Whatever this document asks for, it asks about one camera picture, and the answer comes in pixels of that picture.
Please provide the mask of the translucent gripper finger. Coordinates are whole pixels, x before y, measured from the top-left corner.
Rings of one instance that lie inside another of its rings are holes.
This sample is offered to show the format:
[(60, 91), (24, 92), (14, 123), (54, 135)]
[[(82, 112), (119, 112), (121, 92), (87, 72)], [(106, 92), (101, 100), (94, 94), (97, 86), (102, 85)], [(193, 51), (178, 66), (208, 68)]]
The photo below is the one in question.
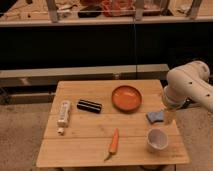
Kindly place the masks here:
[(164, 124), (170, 125), (175, 120), (175, 111), (165, 109), (164, 110)]

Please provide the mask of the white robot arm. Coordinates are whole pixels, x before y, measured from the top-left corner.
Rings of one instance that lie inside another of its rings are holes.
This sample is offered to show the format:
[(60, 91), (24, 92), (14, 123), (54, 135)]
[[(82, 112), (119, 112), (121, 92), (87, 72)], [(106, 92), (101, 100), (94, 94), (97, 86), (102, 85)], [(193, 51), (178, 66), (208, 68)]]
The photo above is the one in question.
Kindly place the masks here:
[(168, 85), (163, 88), (164, 124), (170, 125), (175, 113), (187, 99), (213, 113), (213, 86), (209, 84), (210, 69), (205, 62), (193, 61), (168, 71)]

